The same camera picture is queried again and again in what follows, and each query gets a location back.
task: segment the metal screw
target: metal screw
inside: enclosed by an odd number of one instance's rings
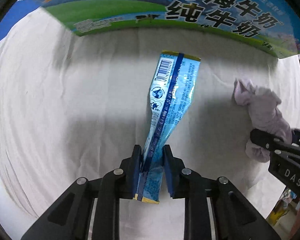
[[[220,177],[219,182],[222,184],[227,184],[229,182],[229,179],[226,177]]]
[[[188,168],[184,168],[184,169],[182,169],[182,174],[184,174],[184,175],[190,175],[191,174],[191,169],[188,169]]]
[[[115,169],[115,170],[113,171],[113,173],[114,173],[115,175],[121,175],[121,174],[123,174],[123,169]]]
[[[86,182],[87,182],[86,178],[81,177],[81,178],[77,179],[77,184],[79,184],[79,185],[85,184]]]

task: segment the globe logo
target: globe logo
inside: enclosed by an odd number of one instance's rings
[[[152,95],[155,97],[155,98],[161,98],[163,96],[163,92],[161,89],[158,89],[158,90],[155,90],[152,92]]]

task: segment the white backdrop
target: white backdrop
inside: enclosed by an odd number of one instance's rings
[[[180,29],[127,29],[77,37],[39,8],[0,42],[0,176],[36,218],[78,177],[96,179],[143,146],[148,90],[161,50],[202,58],[188,112],[170,136],[173,154],[202,176],[227,176],[263,216],[284,185],[245,155],[252,129],[233,99],[235,78],[274,90],[300,128],[298,57]],[[121,239],[183,239],[183,200],[121,201]]]
[[[0,224],[12,240],[19,240],[36,218],[18,208],[0,178]]]

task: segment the yellow object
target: yellow object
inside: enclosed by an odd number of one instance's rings
[[[135,194],[133,199],[138,200],[138,194]],[[150,204],[159,204],[159,201],[154,201],[154,200],[148,199],[146,197],[142,197],[141,201],[146,202],[146,203],[150,203]]]
[[[274,226],[280,217],[285,215],[288,212],[288,209],[283,208],[283,202],[279,204],[279,207],[276,210],[272,210],[269,217],[268,217],[268,223],[271,226]]]

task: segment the blue plastic wrapper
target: blue plastic wrapper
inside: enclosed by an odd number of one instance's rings
[[[152,119],[143,150],[135,199],[159,202],[162,147],[191,104],[200,58],[163,51],[150,87]]]

